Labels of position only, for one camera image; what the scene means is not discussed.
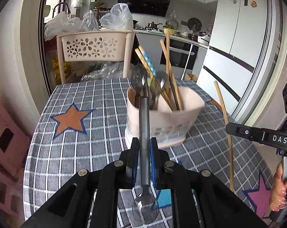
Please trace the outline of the person right hand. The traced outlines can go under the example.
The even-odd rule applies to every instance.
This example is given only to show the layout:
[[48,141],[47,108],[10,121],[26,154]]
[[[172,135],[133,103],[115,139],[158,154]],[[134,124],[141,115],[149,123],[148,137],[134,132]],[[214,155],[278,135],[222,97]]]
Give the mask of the person right hand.
[[273,177],[273,186],[270,192],[269,207],[272,211],[279,211],[286,206],[287,182],[281,179],[283,174],[282,163],[279,163]]

